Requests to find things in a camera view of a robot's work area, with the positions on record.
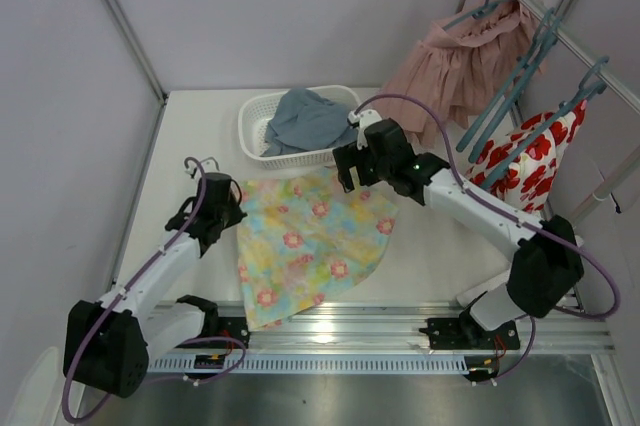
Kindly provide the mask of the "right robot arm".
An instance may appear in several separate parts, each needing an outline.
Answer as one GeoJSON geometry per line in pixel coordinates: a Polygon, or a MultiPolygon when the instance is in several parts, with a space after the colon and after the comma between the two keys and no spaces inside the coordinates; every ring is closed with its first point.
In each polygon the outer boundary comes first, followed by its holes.
{"type": "Polygon", "coordinates": [[[543,318],[583,277],[566,219],[544,221],[510,207],[440,157],[415,153],[400,126],[372,110],[349,114],[348,124],[356,140],[333,151],[345,192],[384,181],[398,195],[447,213],[510,260],[508,279],[466,306],[466,328],[494,331],[523,315],[543,318]]]}

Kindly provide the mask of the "pastel floral skirt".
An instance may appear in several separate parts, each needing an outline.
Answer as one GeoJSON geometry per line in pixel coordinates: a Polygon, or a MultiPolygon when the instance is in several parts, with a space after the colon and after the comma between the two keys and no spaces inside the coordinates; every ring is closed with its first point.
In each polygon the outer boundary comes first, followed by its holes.
{"type": "Polygon", "coordinates": [[[270,329],[367,279],[389,244],[397,206],[335,169],[244,181],[238,273],[248,327],[270,329]]]}

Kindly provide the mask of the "white plastic basket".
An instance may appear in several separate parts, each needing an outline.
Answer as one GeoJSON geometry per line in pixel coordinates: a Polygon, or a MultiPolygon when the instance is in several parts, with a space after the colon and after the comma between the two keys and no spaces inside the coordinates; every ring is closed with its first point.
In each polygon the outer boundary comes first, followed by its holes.
{"type": "Polygon", "coordinates": [[[272,92],[254,96],[247,100],[238,114],[238,134],[240,147],[244,154],[267,170],[283,170],[311,166],[324,166],[333,163],[330,149],[302,151],[277,156],[265,156],[270,147],[267,141],[267,129],[276,115],[281,99],[290,92],[302,92],[303,88],[272,92]]]}

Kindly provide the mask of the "red poppy skirt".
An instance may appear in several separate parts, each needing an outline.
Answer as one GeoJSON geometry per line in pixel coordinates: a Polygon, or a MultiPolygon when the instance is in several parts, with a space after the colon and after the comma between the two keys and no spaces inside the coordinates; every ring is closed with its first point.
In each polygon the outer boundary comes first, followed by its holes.
{"type": "MultiPolygon", "coordinates": [[[[509,163],[503,177],[492,183],[489,192],[514,208],[540,214],[564,153],[585,120],[587,104],[586,100],[581,101],[542,131],[532,144],[509,163]]],[[[552,116],[551,111],[538,113],[511,132],[490,139],[465,177],[473,184],[481,185],[512,150],[552,116]]]]}

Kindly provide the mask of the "pink ruffled skirt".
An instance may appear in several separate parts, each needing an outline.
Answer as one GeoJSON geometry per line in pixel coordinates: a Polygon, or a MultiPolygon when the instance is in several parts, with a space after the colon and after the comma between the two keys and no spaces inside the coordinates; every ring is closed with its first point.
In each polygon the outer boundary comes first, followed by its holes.
{"type": "Polygon", "coordinates": [[[373,108],[395,120],[425,147],[438,136],[435,121],[398,94],[427,105],[440,121],[469,127],[484,111],[531,46],[539,21],[517,0],[497,0],[496,9],[476,19],[471,10],[436,20],[380,92],[373,108]]]}

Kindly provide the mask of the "aluminium mounting rail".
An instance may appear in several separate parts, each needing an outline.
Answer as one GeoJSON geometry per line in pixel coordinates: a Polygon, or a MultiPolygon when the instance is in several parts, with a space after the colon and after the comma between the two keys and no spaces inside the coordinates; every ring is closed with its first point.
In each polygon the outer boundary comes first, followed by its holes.
{"type": "MultiPolygon", "coordinates": [[[[400,353],[429,349],[428,337],[419,332],[432,317],[454,317],[459,310],[447,303],[409,306],[327,302],[308,309],[279,325],[252,332],[255,351],[270,353],[400,353]]],[[[521,343],[535,331],[535,354],[611,354],[614,342],[603,321],[574,318],[552,312],[535,326],[516,322],[521,343]]]]}

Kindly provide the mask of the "blue grey cloth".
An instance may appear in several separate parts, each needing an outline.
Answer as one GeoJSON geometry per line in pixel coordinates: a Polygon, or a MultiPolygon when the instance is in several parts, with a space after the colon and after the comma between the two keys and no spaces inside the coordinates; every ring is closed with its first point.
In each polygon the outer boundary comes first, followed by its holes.
{"type": "Polygon", "coordinates": [[[310,89],[295,88],[280,99],[265,131],[263,157],[333,149],[356,140],[348,123],[351,109],[310,89]]]}

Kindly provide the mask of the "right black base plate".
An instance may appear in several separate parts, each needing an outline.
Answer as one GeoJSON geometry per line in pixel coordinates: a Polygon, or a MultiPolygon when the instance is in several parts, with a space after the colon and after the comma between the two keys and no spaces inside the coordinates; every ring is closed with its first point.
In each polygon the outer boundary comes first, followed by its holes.
{"type": "Polygon", "coordinates": [[[472,321],[458,317],[428,318],[418,331],[426,335],[433,350],[518,350],[521,341],[514,321],[508,321],[495,330],[485,330],[472,321]]]}

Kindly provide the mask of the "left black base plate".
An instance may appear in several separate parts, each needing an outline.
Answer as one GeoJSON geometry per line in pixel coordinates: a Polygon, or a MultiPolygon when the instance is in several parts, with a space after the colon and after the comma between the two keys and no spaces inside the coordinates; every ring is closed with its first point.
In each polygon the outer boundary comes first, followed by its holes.
{"type": "Polygon", "coordinates": [[[219,316],[206,319],[199,338],[231,337],[241,341],[245,347],[249,345],[250,331],[244,316],[219,316]]]}

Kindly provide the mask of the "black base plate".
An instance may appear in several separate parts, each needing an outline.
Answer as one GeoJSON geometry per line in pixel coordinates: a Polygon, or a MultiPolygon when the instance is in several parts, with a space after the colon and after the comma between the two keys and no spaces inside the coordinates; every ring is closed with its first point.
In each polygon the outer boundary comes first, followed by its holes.
{"type": "Polygon", "coordinates": [[[245,347],[249,345],[250,331],[244,316],[219,316],[206,319],[199,338],[231,337],[241,341],[245,347]]]}
{"type": "Polygon", "coordinates": [[[426,335],[433,350],[518,350],[521,341],[514,321],[508,321],[495,330],[485,330],[472,321],[458,317],[428,318],[418,331],[426,335]]]}

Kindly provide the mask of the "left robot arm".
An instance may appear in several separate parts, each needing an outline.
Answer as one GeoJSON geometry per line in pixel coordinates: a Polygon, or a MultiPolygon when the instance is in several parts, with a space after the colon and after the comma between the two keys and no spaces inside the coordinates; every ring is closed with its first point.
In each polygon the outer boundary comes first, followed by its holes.
{"type": "Polygon", "coordinates": [[[157,306],[222,232],[245,218],[238,188],[225,173],[205,174],[196,195],[166,223],[167,243],[152,264],[97,301],[74,305],[67,321],[66,378],[127,398],[142,384],[149,365],[172,349],[225,340],[216,303],[184,295],[163,311],[157,306]]]}

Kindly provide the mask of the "teal empty hanger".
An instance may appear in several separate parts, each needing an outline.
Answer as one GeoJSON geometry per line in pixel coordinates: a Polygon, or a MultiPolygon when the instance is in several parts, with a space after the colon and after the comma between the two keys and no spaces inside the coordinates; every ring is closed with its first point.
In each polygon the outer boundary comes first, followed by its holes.
{"type": "Polygon", "coordinates": [[[529,50],[518,58],[515,68],[458,142],[456,149],[462,152],[475,139],[468,156],[471,163],[478,160],[493,132],[522,95],[550,50],[557,43],[556,32],[561,19],[562,17],[556,14],[554,8],[546,11],[534,33],[529,50]]]}

